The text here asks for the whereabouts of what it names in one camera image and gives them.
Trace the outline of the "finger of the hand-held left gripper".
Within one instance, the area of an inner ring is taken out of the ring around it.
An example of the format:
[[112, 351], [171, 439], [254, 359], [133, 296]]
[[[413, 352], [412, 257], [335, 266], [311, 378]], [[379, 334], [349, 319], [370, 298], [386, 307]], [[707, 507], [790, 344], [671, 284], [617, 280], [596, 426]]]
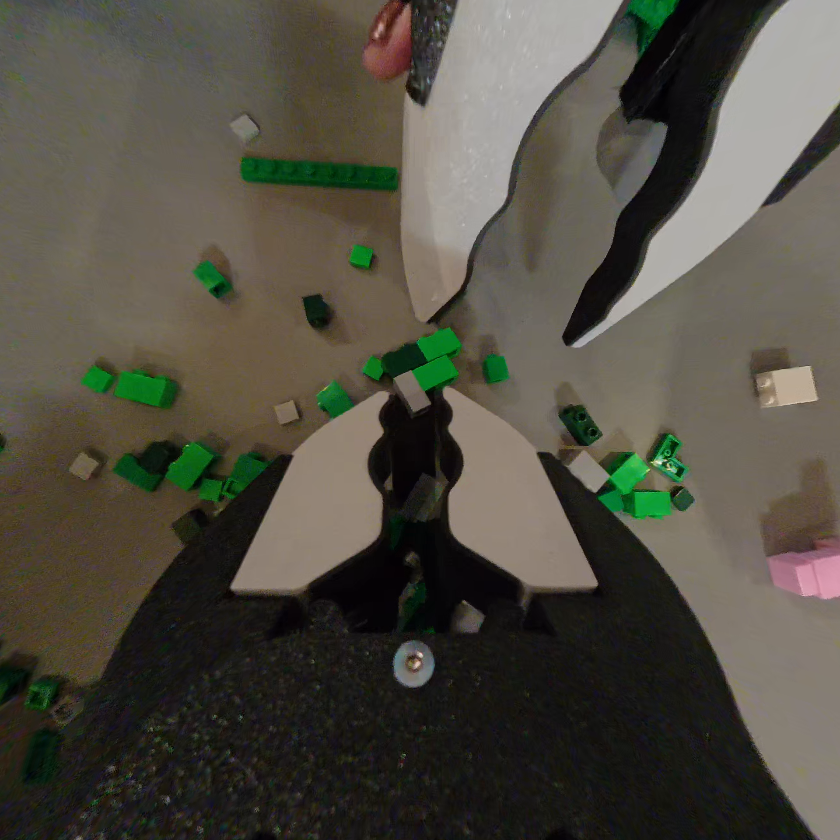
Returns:
[[401, 243], [415, 317], [463, 290], [489, 226], [510, 203], [524, 141], [599, 55], [620, 1], [410, 2]]
[[667, 90], [665, 141], [563, 331], [581, 347], [693, 270], [838, 108], [838, 2], [713, 2]]

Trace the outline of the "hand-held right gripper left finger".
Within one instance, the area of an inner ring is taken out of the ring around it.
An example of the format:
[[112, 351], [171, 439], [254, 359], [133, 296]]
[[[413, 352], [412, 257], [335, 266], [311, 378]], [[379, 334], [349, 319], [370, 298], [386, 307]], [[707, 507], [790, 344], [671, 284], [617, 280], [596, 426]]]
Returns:
[[371, 476], [394, 395], [378, 392], [293, 452], [234, 574], [232, 595], [307, 596], [362, 632], [396, 628], [403, 568], [389, 547], [383, 479]]

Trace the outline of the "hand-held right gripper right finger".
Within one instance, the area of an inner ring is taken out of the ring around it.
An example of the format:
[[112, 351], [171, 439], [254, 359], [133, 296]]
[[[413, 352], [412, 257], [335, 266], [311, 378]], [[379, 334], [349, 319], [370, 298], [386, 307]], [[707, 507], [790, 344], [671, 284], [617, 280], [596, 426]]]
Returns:
[[509, 423], [453, 387], [435, 401], [447, 480], [430, 528], [425, 577], [434, 630], [456, 606], [526, 612], [534, 596], [590, 595], [595, 573], [539, 453]]

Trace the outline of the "small light grey brick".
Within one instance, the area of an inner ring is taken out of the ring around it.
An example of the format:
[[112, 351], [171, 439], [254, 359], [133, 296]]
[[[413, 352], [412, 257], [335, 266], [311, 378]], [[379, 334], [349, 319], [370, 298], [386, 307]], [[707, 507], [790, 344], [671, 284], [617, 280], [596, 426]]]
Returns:
[[432, 401], [414, 371], [406, 371], [393, 377], [392, 383], [410, 417], [421, 415], [431, 408]]

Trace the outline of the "small green brick stack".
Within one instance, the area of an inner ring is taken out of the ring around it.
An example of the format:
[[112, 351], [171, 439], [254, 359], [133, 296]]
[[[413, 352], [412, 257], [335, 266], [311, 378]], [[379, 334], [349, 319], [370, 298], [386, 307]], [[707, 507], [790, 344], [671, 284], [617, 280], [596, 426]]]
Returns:
[[396, 350], [372, 355], [362, 366], [363, 375], [375, 382], [389, 377], [393, 381], [404, 373], [413, 373], [425, 392], [453, 384], [459, 377], [455, 358], [462, 342], [451, 328], [402, 344]]

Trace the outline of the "green bricks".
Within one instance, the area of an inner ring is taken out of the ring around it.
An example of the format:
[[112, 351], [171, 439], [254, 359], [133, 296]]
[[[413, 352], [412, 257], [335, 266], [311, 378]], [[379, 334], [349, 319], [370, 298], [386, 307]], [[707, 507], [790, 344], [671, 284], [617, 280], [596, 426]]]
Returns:
[[[143, 67], [161, 70], [164, 62], [152, 57], [152, 47], [164, 38], [152, 33], [146, 45], [133, 38], [129, 18], [141, 12], [164, 12], [162, 2], [2, 2], [2, 445], [12, 434], [15, 447], [2, 479], [2, 613], [20, 608], [27, 621], [47, 614], [45, 599], [36, 600], [26, 581], [37, 568], [53, 565], [65, 575], [79, 572], [84, 581], [74, 589], [92, 586], [97, 592], [65, 624], [76, 631], [81, 623], [87, 635], [73, 638], [76, 652], [93, 635], [116, 634], [116, 603], [104, 594], [114, 585], [121, 594], [128, 582], [126, 566], [117, 563], [129, 553], [139, 560], [151, 546], [138, 521], [119, 533], [114, 520], [106, 526], [90, 503], [77, 518], [79, 533], [60, 536], [61, 513], [54, 501], [38, 501], [38, 483], [64, 492], [67, 482], [47, 477], [64, 447], [58, 438], [81, 441], [81, 432], [102, 426], [88, 413], [100, 397], [74, 398], [81, 392], [113, 391], [129, 413], [161, 417], [172, 405], [186, 408], [190, 401], [181, 375], [169, 376], [163, 363], [134, 364], [115, 371], [98, 358], [80, 374], [71, 359], [69, 344], [82, 334], [94, 333], [94, 319], [105, 315], [103, 281], [88, 282], [87, 232], [105, 216], [107, 180], [125, 173], [118, 145], [124, 145], [130, 126], [127, 98], [119, 112], [117, 101], [106, 109], [101, 87], [120, 93], [139, 90]], [[101, 691], [83, 715], [70, 726], [70, 740], [60, 747], [56, 724], [33, 735], [28, 742], [35, 756], [45, 754], [45, 768], [34, 777], [38, 792], [70, 792], [93, 786], [113, 759], [128, 758], [145, 723], [169, 689], [180, 694], [181, 681], [190, 682], [213, 665], [201, 665], [228, 654], [216, 644], [244, 644], [235, 626], [257, 629], [248, 608], [257, 602], [230, 599], [221, 582], [222, 561], [238, 564], [238, 551], [249, 540], [280, 468], [257, 482], [253, 499], [241, 513], [203, 537], [165, 574], [138, 615], [139, 628], [126, 639], [138, 644], [138, 653], [117, 654]]]

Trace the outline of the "grey desk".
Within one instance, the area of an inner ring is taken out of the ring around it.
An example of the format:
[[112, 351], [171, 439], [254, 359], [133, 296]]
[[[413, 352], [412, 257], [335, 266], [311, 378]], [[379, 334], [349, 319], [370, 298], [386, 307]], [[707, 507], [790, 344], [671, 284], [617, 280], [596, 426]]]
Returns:
[[[361, 67], [379, 2], [2, 2], [2, 639], [90, 684], [175, 555], [194, 497], [116, 459], [155, 439], [290, 452], [314, 396], [424, 332], [398, 196], [259, 189], [268, 157], [399, 165], [403, 84]], [[632, 64], [619, 35], [522, 153], [514, 200], [446, 318], [457, 387], [557, 452], [562, 403], [602, 450], [684, 443], [696, 504], [630, 521], [728, 672], [778, 782], [838, 838], [838, 603], [777, 591], [765, 556], [838, 525], [838, 152], [583, 349], [564, 324], [612, 239], [595, 162]]]

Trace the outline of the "person's left hand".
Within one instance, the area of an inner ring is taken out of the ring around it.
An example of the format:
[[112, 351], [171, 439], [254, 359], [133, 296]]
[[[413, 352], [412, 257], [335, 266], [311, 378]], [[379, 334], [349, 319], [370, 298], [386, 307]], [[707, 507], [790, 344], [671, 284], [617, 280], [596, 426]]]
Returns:
[[363, 67], [378, 81], [407, 73], [412, 61], [412, 7], [407, 1], [388, 1], [374, 16]]

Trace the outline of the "long green plate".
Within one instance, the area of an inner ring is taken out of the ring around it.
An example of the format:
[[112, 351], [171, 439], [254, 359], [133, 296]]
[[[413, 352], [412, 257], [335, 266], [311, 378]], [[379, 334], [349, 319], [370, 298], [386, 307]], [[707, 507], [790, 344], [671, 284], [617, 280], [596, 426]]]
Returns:
[[332, 163], [320, 161], [292, 161], [243, 157], [239, 173], [246, 183], [346, 188], [377, 192], [395, 192], [399, 173], [395, 167]]

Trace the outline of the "white brick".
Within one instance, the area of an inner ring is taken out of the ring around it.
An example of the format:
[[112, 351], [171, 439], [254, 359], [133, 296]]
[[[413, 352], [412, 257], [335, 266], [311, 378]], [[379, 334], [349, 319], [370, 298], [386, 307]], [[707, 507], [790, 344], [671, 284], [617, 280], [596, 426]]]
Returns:
[[762, 408], [815, 403], [819, 399], [810, 365], [763, 371], [753, 377], [753, 383]]

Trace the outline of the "pink brick pig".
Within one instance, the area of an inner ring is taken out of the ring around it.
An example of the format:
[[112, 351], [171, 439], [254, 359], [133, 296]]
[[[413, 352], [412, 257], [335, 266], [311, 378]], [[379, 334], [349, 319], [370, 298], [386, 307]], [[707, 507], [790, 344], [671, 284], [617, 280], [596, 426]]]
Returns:
[[839, 538], [818, 539], [814, 548], [767, 558], [773, 585], [785, 592], [828, 601], [839, 597]]

